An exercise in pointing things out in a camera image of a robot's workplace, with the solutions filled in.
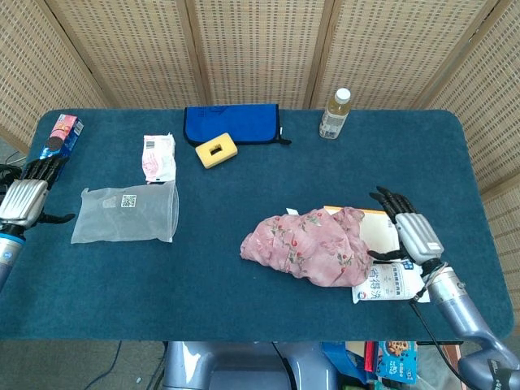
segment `yellow sponge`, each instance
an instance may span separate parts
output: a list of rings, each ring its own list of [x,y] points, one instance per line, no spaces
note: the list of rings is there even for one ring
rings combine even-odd
[[[235,143],[226,132],[195,148],[204,168],[211,168],[238,153]]]

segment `pink floral scarf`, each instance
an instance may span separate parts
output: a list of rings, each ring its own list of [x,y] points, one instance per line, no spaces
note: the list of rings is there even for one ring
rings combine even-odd
[[[356,286],[366,280],[372,265],[359,238],[364,216],[345,207],[334,215],[320,209],[270,217],[244,239],[240,256],[318,286]]]

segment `blue pencil case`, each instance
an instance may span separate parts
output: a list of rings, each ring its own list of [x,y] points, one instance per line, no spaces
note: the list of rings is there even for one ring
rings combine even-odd
[[[184,137],[197,146],[227,132],[236,144],[269,144],[282,138],[277,104],[186,107]]]

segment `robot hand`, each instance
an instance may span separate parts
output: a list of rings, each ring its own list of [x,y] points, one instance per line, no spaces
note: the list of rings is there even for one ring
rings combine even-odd
[[[440,261],[444,247],[431,225],[417,213],[406,197],[382,187],[377,189],[380,193],[371,193],[370,196],[381,204],[396,225],[400,249],[389,253],[369,251],[369,255],[381,261],[408,258],[421,265],[425,280],[422,292],[428,290],[430,298],[458,338],[480,345],[481,350],[461,358],[457,373],[420,314],[415,298],[410,300],[415,314],[460,380],[473,389],[520,390],[520,361],[492,333],[452,267]]]
[[[0,291],[5,284],[24,243],[24,232],[37,223],[66,223],[75,217],[43,212],[47,193],[68,158],[52,156],[30,162],[20,180],[7,190],[0,205]]]

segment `table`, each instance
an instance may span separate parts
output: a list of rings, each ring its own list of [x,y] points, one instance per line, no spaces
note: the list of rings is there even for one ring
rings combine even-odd
[[[405,301],[352,303],[349,288],[320,288],[239,257],[258,222],[323,205],[377,208],[377,184],[406,194],[431,221],[492,330],[506,336],[512,308],[457,118],[444,110],[354,110],[335,141],[321,112],[283,110],[289,146],[241,145],[210,170],[183,138],[182,110],[53,110],[84,131],[45,210],[78,213],[88,187],[144,184],[144,134],[176,141],[180,218],[158,240],[71,245],[75,222],[39,225],[0,294],[3,338],[136,340],[428,340]],[[433,305],[421,309],[440,340],[454,340]]]

